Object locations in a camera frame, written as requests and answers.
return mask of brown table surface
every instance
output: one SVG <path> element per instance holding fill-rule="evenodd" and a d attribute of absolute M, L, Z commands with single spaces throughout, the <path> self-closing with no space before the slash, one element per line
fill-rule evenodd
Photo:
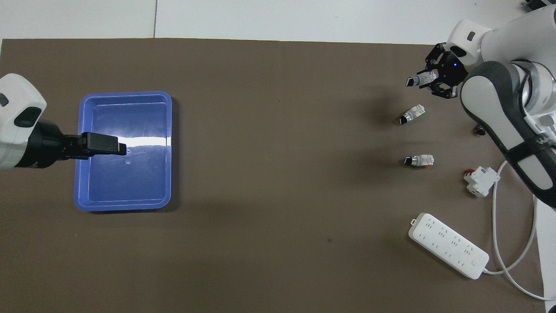
<path fill-rule="evenodd" d="M 172 200 L 153 213 L 73 204 L 74 162 L 0 173 L 2 312 L 542 312 L 505 278 L 467 279 L 408 237 L 428 212 L 491 255 L 491 197 L 463 171 L 503 160 L 459 99 L 404 86 L 421 45 L 192 39 L 5 40 L 0 75 L 75 133 L 93 92 L 173 99 Z M 425 115 L 400 126 L 416 104 Z M 402 165 L 434 154 L 431 168 Z M 530 194 L 500 184 L 501 252 Z M 536 242 L 515 278 L 542 294 Z"/>

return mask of blue plastic tray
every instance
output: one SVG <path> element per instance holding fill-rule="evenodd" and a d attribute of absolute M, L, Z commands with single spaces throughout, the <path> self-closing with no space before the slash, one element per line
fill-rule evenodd
<path fill-rule="evenodd" d="M 73 200 L 83 211 L 159 209 L 171 195 L 172 99 L 163 91 L 90 94 L 78 133 L 117 136 L 127 155 L 77 160 Z"/>

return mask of gray robot arm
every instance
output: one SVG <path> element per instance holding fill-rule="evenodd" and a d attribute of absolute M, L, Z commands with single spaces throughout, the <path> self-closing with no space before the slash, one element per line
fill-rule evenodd
<path fill-rule="evenodd" d="M 441 56 L 427 56 L 425 71 L 418 73 L 435 79 L 410 77 L 407 85 L 450 98 L 458 95 L 455 88 L 463 82 L 464 110 L 490 135 L 528 188 L 556 207 L 556 5 L 494 30 L 460 21 L 447 42 L 435 49 Z M 465 72 L 456 72 L 456 63 Z"/>

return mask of electrical outlet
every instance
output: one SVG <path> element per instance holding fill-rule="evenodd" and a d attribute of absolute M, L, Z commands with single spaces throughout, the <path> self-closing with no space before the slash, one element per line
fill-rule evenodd
<path fill-rule="evenodd" d="M 463 275 L 477 279 L 489 256 L 429 213 L 411 221 L 409 237 Z"/>

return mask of white floor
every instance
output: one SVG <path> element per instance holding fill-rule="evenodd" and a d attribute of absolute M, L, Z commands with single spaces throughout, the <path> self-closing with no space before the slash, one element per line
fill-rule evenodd
<path fill-rule="evenodd" d="M 498 27 L 522 0 L 0 0 L 2 38 L 221 38 L 434 44 L 458 20 Z M 556 213 L 539 208 L 547 295 L 556 295 Z M 548 308 L 556 304 L 547 303 Z"/>

